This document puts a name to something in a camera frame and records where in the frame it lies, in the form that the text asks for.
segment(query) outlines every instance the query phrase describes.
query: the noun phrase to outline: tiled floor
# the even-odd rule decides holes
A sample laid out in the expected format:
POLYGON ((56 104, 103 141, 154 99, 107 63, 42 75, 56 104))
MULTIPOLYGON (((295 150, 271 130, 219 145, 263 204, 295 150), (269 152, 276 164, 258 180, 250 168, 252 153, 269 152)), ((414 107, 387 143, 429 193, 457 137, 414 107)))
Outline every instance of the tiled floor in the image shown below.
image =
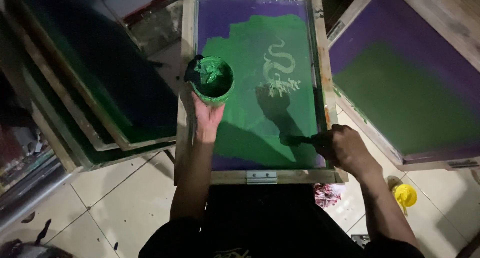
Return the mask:
MULTIPOLYGON (((337 107, 340 124, 359 131, 337 107)), ((408 222, 426 257, 454 257, 480 230, 480 186, 469 170, 397 170, 360 131, 385 178, 417 190, 408 222)), ((169 218, 173 164, 164 152, 82 174, 35 210, 30 223, 18 223, 0 235, 32 241, 51 218, 43 242, 81 257, 136 257, 149 236, 169 218)), ((366 234, 365 208, 358 182, 350 176, 342 200, 327 212, 348 234, 366 234)), ((480 251, 474 254, 480 257, 480 251)))

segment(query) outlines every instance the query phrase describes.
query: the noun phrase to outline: wooden frame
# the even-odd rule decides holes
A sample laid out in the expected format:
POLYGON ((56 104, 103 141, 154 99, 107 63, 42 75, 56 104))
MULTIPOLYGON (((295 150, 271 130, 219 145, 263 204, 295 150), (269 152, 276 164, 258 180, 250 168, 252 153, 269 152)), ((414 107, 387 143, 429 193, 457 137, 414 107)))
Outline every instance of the wooden frame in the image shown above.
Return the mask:
MULTIPOLYGON (((3 48, 0 52, 0 67, 9 81, 21 80, 21 82, 16 83, 26 85, 22 88, 15 86, 17 90, 30 91, 31 101, 38 107, 47 122, 46 124, 51 128, 51 131, 48 128, 41 130, 49 134, 53 133, 50 137, 54 138, 52 140, 54 143, 58 143, 56 143, 56 147, 52 148, 59 154, 59 157, 70 157, 69 152, 73 152, 74 157, 70 158, 75 165, 83 166, 84 170, 93 170, 175 146, 174 142, 170 142, 125 152, 120 149, 103 152, 94 150, 45 77, 42 76, 33 60, 23 49, 20 40, 16 38, 15 33, 9 28, 2 15, 0 15, 0 25, 2 27, 0 43, 2 43, 3 48)), ((67 164, 66 168, 69 170, 74 167, 68 158, 65 158, 62 163, 67 164)))
MULTIPOLYGON (((334 28, 329 33, 328 41, 331 47, 355 18, 363 11, 371 0, 354 0, 345 11, 334 28)), ((450 45, 465 57, 478 71, 480 71, 480 17, 462 0, 404 0, 427 23, 432 26, 450 45)), ((353 102, 348 99, 341 89, 335 87, 336 102, 365 132, 375 145, 388 157, 396 167, 402 171, 422 169, 442 169, 449 167, 449 160, 435 161, 429 165, 429 153, 418 154, 423 160, 413 160, 403 157, 387 139, 372 125, 363 114, 359 113, 353 102)))
MULTIPOLYGON (((181 42, 180 76, 183 77, 188 62, 195 56, 195 8, 196 0, 184 0, 183 24, 181 42)), ((328 57, 328 42, 325 23, 322 15, 322 0, 311 0, 312 16, 314 18, 318 66, 320 70, 321 88, 325 104, 325 119, 327 128, 337 122, 335 93, 333 92, 330 60, 328 57)), ((190 88, 184 84, 178 95, 177 118, 177 149, 175 156, 174 183, 181 176, 183 164, 188 161, 193 142, 195 115, 191 101, 190 88)), ((276 170, 277 183, 341 183, 347 182, 347 173, 341 169, 311 169, 311 170, 276 170)), ((211 184, 245 184, 245 170, 213 171, 211 184)))
POLYGON ((75 56, 72 56, 70 52, 71 47, 69 46, 68 41, 63 39, 61 36, 56 35, 56 37, 61 38, 61 44, 68 47, 65 49, 67 52, 60 51, 57 47, 57 44, 53 41, 51 35, 47 33, 45 27, 42 26, 42 24, 33 14, 31 7, 24 3, 23 0, 5 1, 7 6, 14 8, 15 14, 18 13, 18 15, 21 16, 22 20, 20 21, 22 22, 22 25, 25 28, 29 28, 32 33, 38 36, 42 44, 51 54, 52 58, 57 62, 59 68, 63 71, 63 73, 66 74, 66 77, 68 77, 75 89, 78 90, 85 102, 92 109, 93 113, 97 116, 106 130, 110 133, 115 143, 118 144, 122 150, 133 150, 152 144, 175 141, 176 137, 173 135, 173 130, 165 131, 169 132, 168 134, 171 136, 162 137, 160 131, 153 129, 152 132, 158 132, 154 133, 155 135, 153 135, 151 131, 147 131, 145 129, 139 130, 138 128, 130 126, 129 123, 125 122, 126 119, 124 118, 123 113, 118 110, 118 108, 112 108, 111 110, 114 111, 109 112, 107 108, 100 104, 97 98, 93 97, 93 94, 88 89, 87 85, 80 78, 80 73, 76 71, 75 68, 69 63, 71 61, 75 61, 75 56), (118 122, 115 121, 115 118, 124 119, 120 120, 122 122, 118 124, 118 122), (131 141, 131 138, 138 139, 138 137, 146 135, 157 136, 157 138, 131 141))
POLYGON ((23 41, 23 46, 26 51, 30 57, 32 57, 44 77, 48 80, 51 87, 62 99, 63 104, 87 136, 88 140, 92 143, 93 147, 97 151, 119 148, 118 144, 113 141, 113 138, 107 132, 105 127, 83 101, 83 98, 75 92, 75 89, 70 88, 70 90, 68 90, 65 88, 64 83, 57 77, 56 72, 52 69, 51 65, 47 62, 40 51, 40 48, 33 42, 25 29, 22 28, 15 18, 10 16, 7 12, 4 12, 4 17, 17 34, 18 38, 23 41))

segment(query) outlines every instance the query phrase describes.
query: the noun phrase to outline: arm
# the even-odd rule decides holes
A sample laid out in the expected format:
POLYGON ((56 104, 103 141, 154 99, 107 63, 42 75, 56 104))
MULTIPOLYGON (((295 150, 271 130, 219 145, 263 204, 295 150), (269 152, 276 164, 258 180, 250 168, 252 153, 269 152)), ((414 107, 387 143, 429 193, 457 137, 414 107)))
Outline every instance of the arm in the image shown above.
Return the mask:
POLYGON ((360 183, 372 241, 381 233, 419 248, 407 219, 384 181, 382 167, 370 155, 360 134, 349 126, 335 124, 327 135, 331 136, 334 154, 328 152, 331 150, 328 148, 316 147, 316 150, 360 183))
POLYGON ((201 220, 208 198, 212 172, 212 154, 217 127, 225 105, 209 107, 192 92, 197 117, 197 130, 188 163, 173 195, 170 220, 193 217, 201 220))

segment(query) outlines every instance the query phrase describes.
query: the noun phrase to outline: person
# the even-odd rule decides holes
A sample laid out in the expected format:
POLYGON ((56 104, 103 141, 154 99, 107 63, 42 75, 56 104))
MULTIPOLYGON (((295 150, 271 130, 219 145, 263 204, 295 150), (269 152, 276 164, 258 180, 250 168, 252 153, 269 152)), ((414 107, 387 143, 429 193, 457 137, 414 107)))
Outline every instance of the person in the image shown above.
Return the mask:
POLYGON ((197 128, 170 221, 150 237, 139 257, 423 257, 382 167, 358 132, 334 124, 327 132, 331 148, 316 150, 360 183, 371 240, 364 249, 315 204, 309 184, 210 186, 224 105, 207 106, 194 92, 192 97, 197 128))

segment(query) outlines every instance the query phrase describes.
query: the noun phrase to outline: metal clamp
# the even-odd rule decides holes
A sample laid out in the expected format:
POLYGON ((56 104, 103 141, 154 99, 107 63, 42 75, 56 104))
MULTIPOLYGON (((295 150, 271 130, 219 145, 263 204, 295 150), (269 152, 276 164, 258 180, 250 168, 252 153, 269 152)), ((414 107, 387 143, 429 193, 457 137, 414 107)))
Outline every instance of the metal clamp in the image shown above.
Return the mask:
POLYGON ((277 172, 271 170, 247 171, 247 185, 269 185, 277 183, 277 172))

